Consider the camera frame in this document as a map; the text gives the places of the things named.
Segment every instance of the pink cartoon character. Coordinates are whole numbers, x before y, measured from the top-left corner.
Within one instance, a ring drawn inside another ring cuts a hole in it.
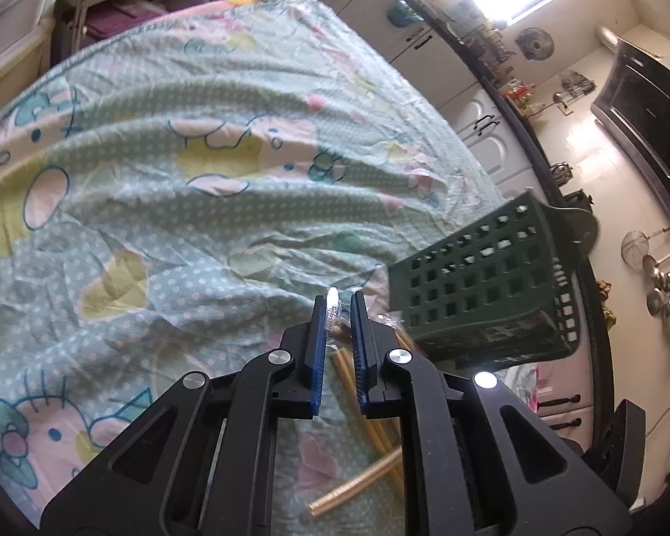
[[[218,197],[244,191],[266,177],[291,183],[308,180],[318,155],[316,129],[308,121],[259,116],[245,127],[217,119],[169,123],[185,139],[176,156],[187,185]]]
[[[435,173],[423,167],[405,167],[407,173],[407,187],[413,190],[417,197],[432,207],[439,207],[440,197],[437,190],[447,193],[447,184]]]
[[[41,384],[41,392],[31,393],[25,378],[25,397],[15,403],[0,398],[0,470],[39,510],[151,404],[145,389],[88,424],[66,398],[66,379],[58,394],[47,392],[44,374]]]

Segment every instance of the polka dot fabric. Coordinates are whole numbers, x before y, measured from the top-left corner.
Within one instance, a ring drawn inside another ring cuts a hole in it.
[[[90,46],[0,113],[0,482],[41,510],[184,372],[239,370],[329,286],[383,311],[386,267],[502,198],[440,115],[317,0],[208,4]],[[283,421],[278,535],[404,533],[329,363]]]

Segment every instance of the yellow cartoon character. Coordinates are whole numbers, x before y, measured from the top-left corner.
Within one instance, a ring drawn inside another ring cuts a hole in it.
[[[36,92],[0,122],[0,257],[41,228],[69,189],[67,173],[45,150],[65,138],[73,120],[70,91]]]
[[[245,127],[216,119],[179,119],[172,130],[185,138],[176,157],[189,186],[218,197],[244,191],[249,180],[276,177],[305,182],[318,154],[308,121],[259,116]]]

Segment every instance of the black cabinet handle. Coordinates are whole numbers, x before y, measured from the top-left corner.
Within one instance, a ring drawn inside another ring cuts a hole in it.
[[[497,128],[498,125],[501,124],[501,121],[489,121],[486,125],[484,125],[480,130],[479,133],[477,133],[477,137],[481,137],[484,134],[484,129],[486,127],[490,127],[491,125],[494,125],[494,128]]]
[[[581,396],[579,394],[573,397],[562,397],[561,399],[552,399],[551,401],[542,401],[538,403],[539,409],[542,407],[555,407],[557,405],[565,405],[566,403],[580,403]]]
[[[427,36],[427,37],[422,41],[422,44],[417,44],[417,46],[415,46],[415,50],[419,50],[420,48],[422,48],[422,46],[424,46],[425,44],[427,44],[427,42],[429,42],[431,39],[433,39],[433,37],[434,37],[434,36],[432,36],[431,34],[430,34],[429,36]]]
[[[419,28],[419,30],[417,30],[417,31],[416,31],[414,34],[412,34],[408,39],[406,39],[405,42],[411,42],[411,41],[413,41],[417,36],[419,36],[420,34],[422,34],[422,30],[424,30],[424,28]]]
[[[568,423],[554,423],[553,425],[549,425],[549,428],[558,431],[559,429],[566,429],[567,427],[580,427],[581,423],[583,423],[581,418],[576,417],[573,421],[569,421]]]
[[[477,130],[479,128],[479,123],[481,123],[481,121],[483,121],[485,118],[490,118],[493,121],[494,115],[484,115],[481,118],[477,118],[477,120],[473,122],[474,130]]]

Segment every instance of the basket hole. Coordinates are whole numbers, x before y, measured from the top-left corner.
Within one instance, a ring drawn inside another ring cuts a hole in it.
[[[531,276],[534,279],[534,286],[543,284],[546,281],[546,271],[543,268],[536,268],[531,272]]]
[[[521,278],[514,278],[509,281],[509,288],[511,289],[511,294],[518,294],[523,291],[523,280]]]
[[[530,262],[533,262],[534,260],[538,259],[540,255],[541,255],[541,249],[536,244],[526,248],[526,257],[529,259]]]
[[[508,255],[506,258],[504,258],[504,266],[507,267],[507,270],[515,270],[516,268],[519,267],[518,261],[516,261],[516,258],[513,257],[512,255]]]
[[[486,289],[486,301],[489,304],[491,304],[492,302],[496,302],[501,297],[502,297],[502,293],[498,289],[498,286],[494,286],[493,288],[487,288]]]

